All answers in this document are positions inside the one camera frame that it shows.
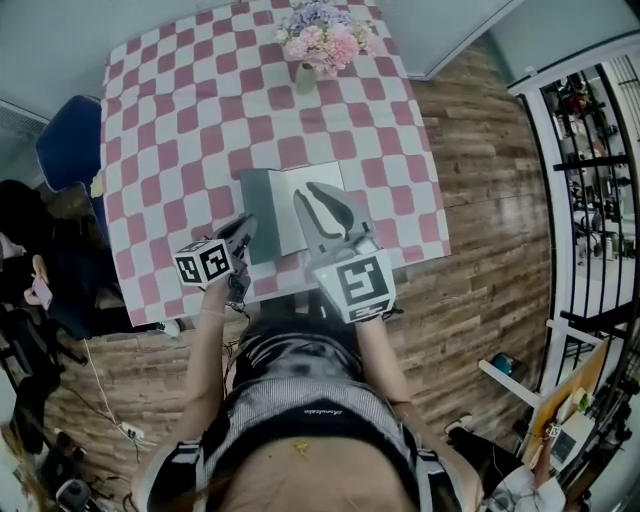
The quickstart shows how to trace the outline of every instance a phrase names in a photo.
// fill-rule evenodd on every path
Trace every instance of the pink phone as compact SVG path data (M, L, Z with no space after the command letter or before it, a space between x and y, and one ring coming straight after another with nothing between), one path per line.
M36 294L36 297L40 299L42 303L42 307L44 309L49 309L49 305L53 300L53 294L47 284L40 278L36 277L33 280L33 292Z

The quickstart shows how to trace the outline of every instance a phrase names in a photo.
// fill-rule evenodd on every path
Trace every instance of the vase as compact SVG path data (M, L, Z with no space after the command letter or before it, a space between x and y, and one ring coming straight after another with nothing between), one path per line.
M316 86L318 77L316 70L306 62L300 63L296 71L296 92L298 94L309 94Z

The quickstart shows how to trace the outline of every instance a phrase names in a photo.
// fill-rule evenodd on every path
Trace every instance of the checkered tablecloth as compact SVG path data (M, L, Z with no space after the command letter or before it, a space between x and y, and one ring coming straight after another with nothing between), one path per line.
M243 212L238 172L338 160L394 267L449 254L435 164L411 86L372 0L338 1L370 19L378 56L297 95L297 62L274 42L288 0L201 12L113 50L102 101L105 205L135 325L196 314L179 250ZM307 252L250 265L247 301L314 286Z

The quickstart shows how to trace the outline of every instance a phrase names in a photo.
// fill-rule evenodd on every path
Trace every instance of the blue object on floor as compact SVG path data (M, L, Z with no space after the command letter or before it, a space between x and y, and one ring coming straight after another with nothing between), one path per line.
M82 183L102 238L109 245L104 201L91 197L91 182L100 170L101 117L97 99L74 96L44 129L36 142L36 153L44 179L54 192Z

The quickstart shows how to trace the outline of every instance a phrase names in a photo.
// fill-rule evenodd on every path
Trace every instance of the white cable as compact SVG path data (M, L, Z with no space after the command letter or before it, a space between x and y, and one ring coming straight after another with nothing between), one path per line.
M100 377L98 377L98 370L96 370L96 365L93 364L93 358L91 357L91 350L89 350L89 344L87 343L86 338L84 339L84 346L87 349L87 356L89 358L89 363L91 363L91 368L93 368L93 374L96 377L96 382L98 383L98 387L100 388L100 393L102 393L102 399L104 400L104 405L107 408L107 411L109 411L109 415L111 416L111 420L113 421L113 424L116 426L116 428L120 431L120 433L126 437L129 441L133 441L134 444L139 444L139 445L146 445L146 446L156 446L156 443L151 443L149 441L142 441L141 439L134 439L133 437L129 437L129 435L124 431L124 429L120 426L120 424L118 423L118 420L116 420L115 415L113 414L113 411L111 410L111 407L109 407L109 401L107 400L107 395L104 392L104 389L102 388L102 384L100 383Z

